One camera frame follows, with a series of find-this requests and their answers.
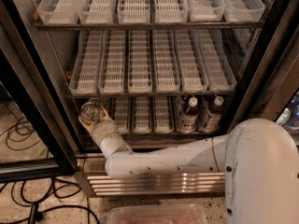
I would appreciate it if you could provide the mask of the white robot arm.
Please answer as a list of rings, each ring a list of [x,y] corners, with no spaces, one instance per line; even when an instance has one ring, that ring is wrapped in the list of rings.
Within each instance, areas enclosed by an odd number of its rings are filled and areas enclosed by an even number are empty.
[[[144,174],[225,174],[227,224],[298,224],[299,152],[281,126],[248,119],[226,135],[151,152],[134,152],[102,106],[78,116],[101,149],[113,179]]]

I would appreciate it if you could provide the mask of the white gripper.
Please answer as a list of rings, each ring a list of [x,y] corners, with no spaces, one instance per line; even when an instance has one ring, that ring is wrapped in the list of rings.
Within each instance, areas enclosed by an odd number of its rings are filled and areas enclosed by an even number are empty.
[[[78,120],[83,128],[91,134],[95,144],[100,144],[108,135],[119,132],[116,123],[112,121],[102,106],[99,107],[99,120],[101,122],[96,124],[96,122],[84,119],[82,116],[79,116]]]

